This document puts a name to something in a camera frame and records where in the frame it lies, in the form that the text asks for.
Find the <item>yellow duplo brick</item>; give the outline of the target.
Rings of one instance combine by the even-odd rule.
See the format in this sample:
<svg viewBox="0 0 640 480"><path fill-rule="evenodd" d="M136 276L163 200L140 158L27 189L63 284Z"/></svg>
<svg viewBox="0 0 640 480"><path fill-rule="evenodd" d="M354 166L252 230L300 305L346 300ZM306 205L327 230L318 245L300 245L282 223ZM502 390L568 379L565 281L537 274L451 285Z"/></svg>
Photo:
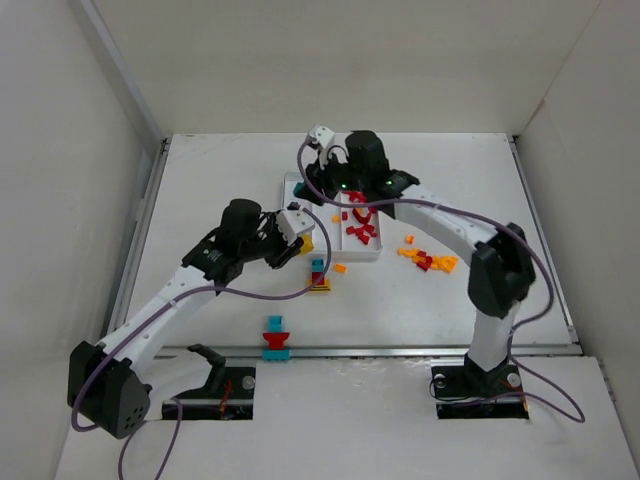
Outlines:
<svg viewBox="0 0 640 480"><path fill-rule="evenodd" d="M302 237L302 240L303 240L303 244L300 248L299 254L307 255L314 250L314 244L313 244L312 238L309 235L304 235Z"/></svg>

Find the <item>teal duplo brick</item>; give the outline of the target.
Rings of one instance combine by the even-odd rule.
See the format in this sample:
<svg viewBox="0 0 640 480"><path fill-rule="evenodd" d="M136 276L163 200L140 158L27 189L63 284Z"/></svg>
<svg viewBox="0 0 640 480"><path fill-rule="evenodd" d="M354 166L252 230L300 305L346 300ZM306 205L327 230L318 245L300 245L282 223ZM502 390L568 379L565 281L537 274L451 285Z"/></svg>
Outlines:
<svg viewBox="0 0 640 480"><path fill-rule="evenodd" d="M307 193L306 184L303 182L298 182L293 189L294 197L301 199L305 196L306 193Z"/></svg>

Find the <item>teal frog duplo piece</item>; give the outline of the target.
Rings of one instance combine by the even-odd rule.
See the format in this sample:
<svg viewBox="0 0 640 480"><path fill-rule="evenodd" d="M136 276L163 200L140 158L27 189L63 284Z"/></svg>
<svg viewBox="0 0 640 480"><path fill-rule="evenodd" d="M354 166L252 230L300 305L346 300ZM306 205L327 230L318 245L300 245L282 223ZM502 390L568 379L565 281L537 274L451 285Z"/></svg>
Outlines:
<svg viewBox="0 0 640 480"><path fill-rule="evenodd" d="M291 351L286 345L290 333L284 329L282 316L269 316L266 331L262 334L266 346L262 351L262 359L266 362L286 362L291 358Z"/></svg>

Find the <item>red arch lego piece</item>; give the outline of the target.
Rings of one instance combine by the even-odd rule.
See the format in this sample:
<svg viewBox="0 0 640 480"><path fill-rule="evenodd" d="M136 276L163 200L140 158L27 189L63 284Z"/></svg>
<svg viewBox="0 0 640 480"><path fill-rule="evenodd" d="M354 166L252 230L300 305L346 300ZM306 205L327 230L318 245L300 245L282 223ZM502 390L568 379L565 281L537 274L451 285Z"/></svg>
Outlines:
<svg viewBox="0 0 640 480"><path fill-rule="evenodd" d="M373 211L369 207L356 207L352 209L351 213L360 225L368 225L373 216Z"/></svg>

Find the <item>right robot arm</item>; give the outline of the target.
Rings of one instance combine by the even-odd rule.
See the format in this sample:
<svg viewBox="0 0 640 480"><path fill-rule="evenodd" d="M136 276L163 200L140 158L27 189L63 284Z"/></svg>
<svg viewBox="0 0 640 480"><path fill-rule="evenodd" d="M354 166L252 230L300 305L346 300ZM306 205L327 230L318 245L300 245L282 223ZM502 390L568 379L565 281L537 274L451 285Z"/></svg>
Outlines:
<svg viewBox="0 0 640 480"><path fill-rule="evenodd" d="M334 132L324 126L314 126L303 145L316 159L298 165L304 181L298 197L343 207L339 193L359 192L363 207L419 229L468 266L467 293L476 319L464 368L479 382L502 373L515 315L536 279L523 230L442 202L417 177L390 167L382 140L372 131L357 130L346 137L344 162L333 152Z"/></svg>

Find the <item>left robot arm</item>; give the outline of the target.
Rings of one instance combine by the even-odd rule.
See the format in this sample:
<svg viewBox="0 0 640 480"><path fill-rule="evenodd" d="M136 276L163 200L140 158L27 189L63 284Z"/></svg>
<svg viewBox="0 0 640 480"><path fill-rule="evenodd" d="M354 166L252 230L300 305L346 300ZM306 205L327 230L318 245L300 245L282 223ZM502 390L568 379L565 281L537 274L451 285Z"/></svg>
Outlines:
<svg viewBox="0 0 640 480"><path fill-rule="evenodd" d="M141 426L164 397L203 386L224 363L204 352L202 366L174 361L169 373L150 367L179 328L230 284L246 264L262 260L277 270L299 255L317 225L297 204L267 212L253 200L234 199L219 225L181 260L161 290L118 329L95 343L80 342L69 357L67 403L78 432L100 428L123 439Z"/></svg>

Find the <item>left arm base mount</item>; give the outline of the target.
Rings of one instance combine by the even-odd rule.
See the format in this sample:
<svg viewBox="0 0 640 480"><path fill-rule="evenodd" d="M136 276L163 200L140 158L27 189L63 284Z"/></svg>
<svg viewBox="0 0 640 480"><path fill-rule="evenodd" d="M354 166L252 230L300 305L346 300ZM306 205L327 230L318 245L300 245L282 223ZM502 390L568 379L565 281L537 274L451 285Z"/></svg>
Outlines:
<svg viewBox="0 0 640 480"><path fill-rule="evenodd" d="M189 359L205 362L201 385L175 394L181 402L184 420L248 421L253 419L256 364L228 360L202 344L187 347Z"/></svg>

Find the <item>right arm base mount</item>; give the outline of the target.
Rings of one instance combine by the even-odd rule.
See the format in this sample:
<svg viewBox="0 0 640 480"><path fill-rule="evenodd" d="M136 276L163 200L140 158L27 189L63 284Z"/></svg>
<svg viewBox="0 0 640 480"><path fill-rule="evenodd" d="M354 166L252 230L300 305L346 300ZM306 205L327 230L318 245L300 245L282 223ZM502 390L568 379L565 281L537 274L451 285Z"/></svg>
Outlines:
<svg viewBox="0 0 640 480"><path fill-rule="evenodd" d="M471 365L435 365L431 374L429 392L439 420L529 419L513 364L492 372L475 371Z"/></svg>

